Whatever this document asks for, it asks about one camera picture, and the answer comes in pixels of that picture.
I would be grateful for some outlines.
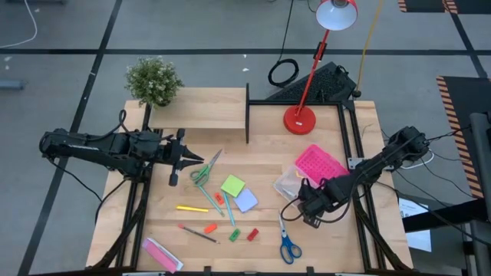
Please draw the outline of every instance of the white cable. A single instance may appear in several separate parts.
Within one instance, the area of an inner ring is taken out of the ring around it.
[[[31,9],[29,8],[28,0],[24,0],[24,3],[25,3],[25,7],[28,9],[29,15],[31,16],[32,24],[34,24],[34,35],[32,36],[32,38],[29,38],[28,40],[24,40],[22,42],[0,46],[0,49],[9,48],[9,47],[17,46],[20,44],[24,44],[26,42],[32,41],[38,35],[38,26],[36,25],[36,20],[34,20],[34,16],[32,15]]]
[[[419,166],[426,165],[429,162],[431,162],[431,160],[433,160],[433,158],[435,158],[435,153],[433,153],[433,150],[430,149],[430,153],[431,153],[431,157],[427,161],[424,161],[423,163],[419,163],[419,164],[416,164],[416,165],[413,165],[413,166],[408,166],[408,167],[401,166],[400,168],[401,169],[414,169],[414,168],[417,168]]]

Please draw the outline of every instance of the lamp base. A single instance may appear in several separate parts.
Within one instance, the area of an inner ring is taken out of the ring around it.
[[[310,133],[315,127],[315,114],[308,107],[303,107],[298,116],[295,115],[299,106],[289,107],[283,116],[286,129],[298,135]]]

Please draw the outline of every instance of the lamp shade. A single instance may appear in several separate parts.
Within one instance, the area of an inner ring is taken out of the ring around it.
[[[358,17],[354,0],[323,0],[315,12],[317,22],[331,31],[351,27]]]

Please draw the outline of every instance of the potted plant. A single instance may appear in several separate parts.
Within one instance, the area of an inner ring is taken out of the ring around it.
[[[183,82],[177,77],[173,63],[165,63],[159,57],[139,57],[138,63],[128,66],[127,85],[131,95],[140,100],[140,105],[165,107],[176,96]]]

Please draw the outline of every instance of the white paper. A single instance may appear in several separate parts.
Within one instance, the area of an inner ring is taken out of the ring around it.
[[[428,212],[425,208],[406,199],[399,199],[399,210],[400,216],[402,216],[403,218]],[[407,233],[406,238],[409,247],[431,252],[430,230]]]

